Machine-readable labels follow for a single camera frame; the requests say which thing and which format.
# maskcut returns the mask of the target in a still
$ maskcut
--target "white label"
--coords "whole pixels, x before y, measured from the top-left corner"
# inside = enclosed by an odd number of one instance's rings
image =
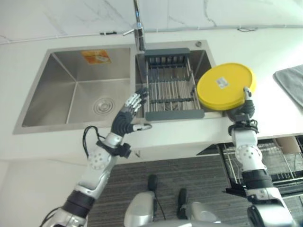
[[[224,77],[220,77],[219,79],[217,79],[216,83],[221,89],[229,86],[229,83],[227,82],[227,80]]]

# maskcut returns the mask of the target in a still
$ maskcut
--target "chrome faucet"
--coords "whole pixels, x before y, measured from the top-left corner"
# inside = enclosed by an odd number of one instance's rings
[[[123,35],[127,35],[134,32],[137,50],[145,51],[144,29],[140,20],[140,13],[137,0],[134,0],[134,12],[136,15],[136,23],[134,24],[134,28],[132,30],[129,30],[128,32],[123,33]]]

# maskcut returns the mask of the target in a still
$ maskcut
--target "white countertop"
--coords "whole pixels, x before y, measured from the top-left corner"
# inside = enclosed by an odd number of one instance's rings
[[[216,65],[238,62],[257,78],[254,93],[259,138],[303,134],[303,110],[276,84],[275,71],[303,64],[303,29],[194,31],[146,34],[146,43],[207,40]],[[87,36],[0,45],[0,159],[83,155],[83,130],[13,135],[17,118],[47,49],[133,44],[134,37]],[[154,123],[148,131],[125,137],[134,149],[231,141],[226,118]],[[106,135],[109,128],[99,130]],[[88,143],[95,138],[89,137]]]

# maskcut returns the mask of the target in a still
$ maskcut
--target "dish rack drawer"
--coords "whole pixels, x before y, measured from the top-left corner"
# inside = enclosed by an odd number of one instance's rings
[[[300,153],[283,154],[273,140],[260,140],[258,147],[262,152],[262,162],[266,165],[273,184],[283,197],[303,195],[303,136],[296,137]],[[228,178],[229,194],[245,196],[241,164],[235,156],[232,143],[218,144],[223,167]]]
[[[148,121],[203,118],[188,48],[147,50]]]

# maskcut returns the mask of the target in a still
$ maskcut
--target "yellow plate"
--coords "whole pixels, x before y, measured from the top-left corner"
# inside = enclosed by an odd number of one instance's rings
[[[218,65],[199,80],[197,93],[200,102],[213,110],[229,110],[244,103],[244,87],[256,88],[253,72],[238,63]]]

